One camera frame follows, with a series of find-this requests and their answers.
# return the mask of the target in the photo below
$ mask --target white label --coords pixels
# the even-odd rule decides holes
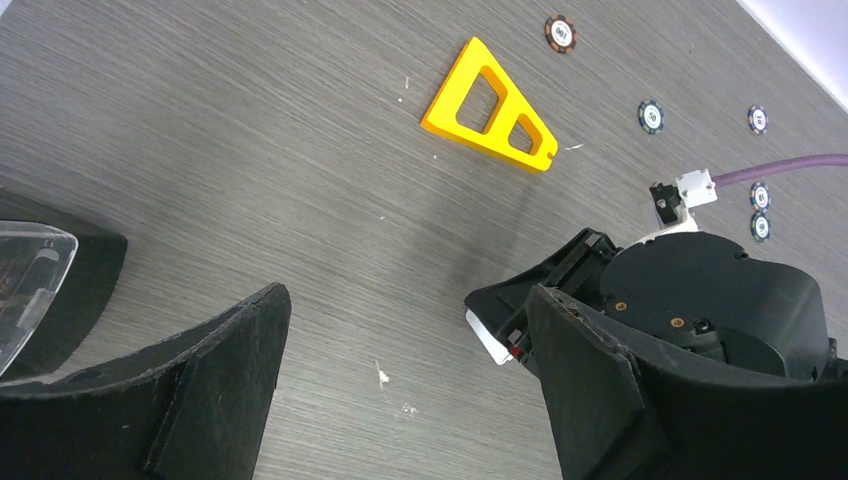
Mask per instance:
[[[766,238],[768,236],[768,220],[765,217],[760,217],[757,219],[757,223],[755,224],[755,228],[757,230],[757,236],[760,238]]]
[[[758,207],[768,207],[768,192],[765,187],[757,187],[756,192],[754,192],[754,200],[757,202]]]
[[[657,108],[656,105],[648,105],[645,107],[645,111],[643,113],[645,124],[651,129],[660,128],[660,124],[662,124],[662,114],[660,114],[660,109]]]
[[[757,130],[765,130],[766,128],[766,112],[762,110],[754,110],[751,118],[754,120],[754,128]]]
[[[571,41],[574,39],[574,34],[571,33],[571,27],[562,20],[557,20],[551,24],[551,36],[554,38],[554,42],[560,47],[571,45]]]

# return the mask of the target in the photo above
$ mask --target transparent plastic cover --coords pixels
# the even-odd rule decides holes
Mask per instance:
[[[0,221],[0,375],[47,313],[78,245],[58,228]]]

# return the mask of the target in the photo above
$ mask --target black motor housing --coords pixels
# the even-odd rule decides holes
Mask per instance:
[[[627,248],[607,265],[600,292],[607,316],[748,370],[816,380],[832,347],[813,277],[705,232]]]
[[[804,381],[841,374],[815,279],[717,235],[673,233],[622,249],[584,229],[539,265],[471,292],[466,306],[538,376],[525,309],[535,285],[722,363]]]

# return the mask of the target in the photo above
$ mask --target yellow triangular plastic part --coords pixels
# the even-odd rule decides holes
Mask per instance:
[[[460,125],[456,119],[478,75],[483,75],[498,94],[498,104],[482,132]],[[509,143],[509,134],[516,122],[533,140],[529,153]],[[462,49],[430,109],[421,120],[421,126],[431,133],[534,173],[550,168],[557,151],[556,138],[512,83],[492,52],[477,37],[473,37]]]

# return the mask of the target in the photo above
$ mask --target poker chip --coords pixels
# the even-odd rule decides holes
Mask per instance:
[[[761,105],[751,105],[748,109],[748,126],[757,135],[762,135],[768,130],[768,114]]]
[[[771,222],[766,214],[757,212],[751,217],[751,235],[754,240],[763,243],[771,237]]]
[[[642,130],[656,135],[663,129],[663,111],[655,100],[645,100],[639,104],[639,125]]]
[[[577,45],[577,30],[570,18],[552,15],[545,22],[545,38],[558,53],[571,53]]]
[[[758,212],[767,212],[771,207],[771,193],[763,182],[757,182],[751,185],[751,205]]]

